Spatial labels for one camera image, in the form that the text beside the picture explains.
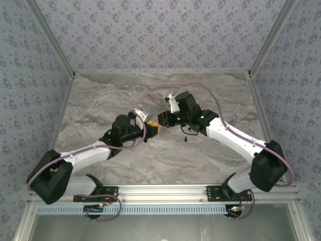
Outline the small black controller board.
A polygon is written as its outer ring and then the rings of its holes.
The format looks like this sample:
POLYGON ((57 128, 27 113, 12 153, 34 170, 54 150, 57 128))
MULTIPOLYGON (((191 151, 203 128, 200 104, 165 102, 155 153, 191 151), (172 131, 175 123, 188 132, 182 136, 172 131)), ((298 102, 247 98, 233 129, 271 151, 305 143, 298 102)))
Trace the small black controller board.
POLYGON ((228 218, 239 219, 241 217, 242 211, 245 210, 245 206, 243 205, 225 205, 227 214, 225 214, 228 218))
POLYGON ((83 213, 88 219, 96 220, 103 213, 104 207, 102 205, 85 205, 83 207, 83 213))

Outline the wide aluminium frame rail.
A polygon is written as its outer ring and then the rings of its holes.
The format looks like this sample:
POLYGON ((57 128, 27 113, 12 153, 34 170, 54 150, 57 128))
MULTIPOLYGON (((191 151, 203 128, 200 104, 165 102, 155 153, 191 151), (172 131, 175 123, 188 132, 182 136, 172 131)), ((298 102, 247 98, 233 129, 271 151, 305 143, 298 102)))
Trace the wide aluminium frame rail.
MULTIPOLYGON (((207 189, 208 184, 117 184, 118 198, 123 204, 236 204, 238 201, 224 201, 213 196, 207 189)), ((253 189, 254 197, 247 198, 242 204, 299 203, 296 186, 274 187, 270 192, 253 189)))

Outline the aluminium table edge rail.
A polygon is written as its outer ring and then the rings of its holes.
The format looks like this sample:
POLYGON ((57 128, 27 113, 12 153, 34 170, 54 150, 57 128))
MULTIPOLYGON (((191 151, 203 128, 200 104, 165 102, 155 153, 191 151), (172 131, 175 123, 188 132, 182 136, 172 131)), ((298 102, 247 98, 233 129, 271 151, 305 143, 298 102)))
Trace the aluminium table edge rail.
POLYGON ((73 80, 74 75, 54 75, 51 78, 52 83, 42 92, 44 103, 39 107, 38 113, 42 113, 44 118, 38 118, 42 139, 38 144, 41 150, 37 152, 37 164, 47 152, 55 149, 73 80))
POLYGON ((251 95, 253 97, 253 102, 258 114, 258 119, 260 122, 260 126, 263 132, 264 141, 266 143, 270 143, 271 140, 273 140, 273 135, 270 129, 270 125, 268 123, 268 119, 264 110, 264 106, 262 104, 260 94, 258 92, 258 88, 256 86, 255 80, 251 77, 249 72, 245 72, 246 80, 248 81, 249 89, 251 92, 251 95))

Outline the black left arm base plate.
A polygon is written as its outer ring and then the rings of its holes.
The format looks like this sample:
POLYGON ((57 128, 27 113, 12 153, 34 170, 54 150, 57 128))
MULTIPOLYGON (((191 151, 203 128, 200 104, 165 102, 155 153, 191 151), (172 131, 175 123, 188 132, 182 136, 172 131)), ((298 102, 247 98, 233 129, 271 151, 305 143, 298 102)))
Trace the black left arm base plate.
POLYGON ((117 202, 116 197, 118 197, 118 190, 117 186, 100 186, 96 187, 90 194, 79 194, 74 195, 73 201, 74 202, 117 202))

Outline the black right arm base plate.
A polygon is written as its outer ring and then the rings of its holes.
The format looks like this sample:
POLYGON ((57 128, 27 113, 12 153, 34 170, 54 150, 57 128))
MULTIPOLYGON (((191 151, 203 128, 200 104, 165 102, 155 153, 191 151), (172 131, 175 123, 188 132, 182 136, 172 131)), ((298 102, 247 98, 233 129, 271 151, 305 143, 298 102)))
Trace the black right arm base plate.
POLYGON ((207 186, 205 190, 207 200, 209 202, 240 202, 252 201, 253 197, 250 190, 245 190, 240 193, 232 191, 228 186, 212 185, 207 186))

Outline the aluminium frame post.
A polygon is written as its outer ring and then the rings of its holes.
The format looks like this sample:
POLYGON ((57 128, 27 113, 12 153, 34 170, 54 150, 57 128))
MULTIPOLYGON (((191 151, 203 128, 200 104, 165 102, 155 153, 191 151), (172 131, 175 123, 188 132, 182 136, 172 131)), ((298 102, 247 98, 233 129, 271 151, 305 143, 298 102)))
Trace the aluminium frame post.
POLYGON ((284 28, 285 24, 287 23, 292 11, 294 10, 295 6, 297 5, 299 0, 284 0, 283 5, 279 13, 276 15, 273 24, 265 37, 263 44, 258 51, 253 64, 251 65, 248 73, 250 78, 254 78, 258 73, 260 67, 262 66, 263 62, 265 61, 269 51, 273 47, 275 41, 277 40, 279 34, 281 33, 282 29, 284 28))
POLYGON ((75 76, 75 71, 73 70, 71 64, 69 63, 67 56, 65 55, 63 49, 61 48, 58 39, 56 38, 54 32, 50 28, 50 25, 43 14, 41 8, 39 7, 36 0, 24 0, 26 6, 30 10, 32 16, 34 17, 36 23, 40 27, 42 33, 44 34, 48 44, 52 48, 56 57, 58 58, 62 68, 66 74, 72 79, 75 76))

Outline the aluminium frame leg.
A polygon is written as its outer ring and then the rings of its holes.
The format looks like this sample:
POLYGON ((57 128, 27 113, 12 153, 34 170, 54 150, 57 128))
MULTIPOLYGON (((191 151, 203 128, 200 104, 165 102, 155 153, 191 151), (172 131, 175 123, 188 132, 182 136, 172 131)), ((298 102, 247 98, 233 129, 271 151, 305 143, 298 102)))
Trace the aluminium frame leg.
POLYGON ((288 204, 288 209, 298 240, 314 241, 314 237, 308 225, 308 219, 305 215, 303 205, 301 203, 292 202, 288 204))
POLYGON ((13 241, 28 241, 37 215, 38 205, 28 203, 24 209, 13 241))

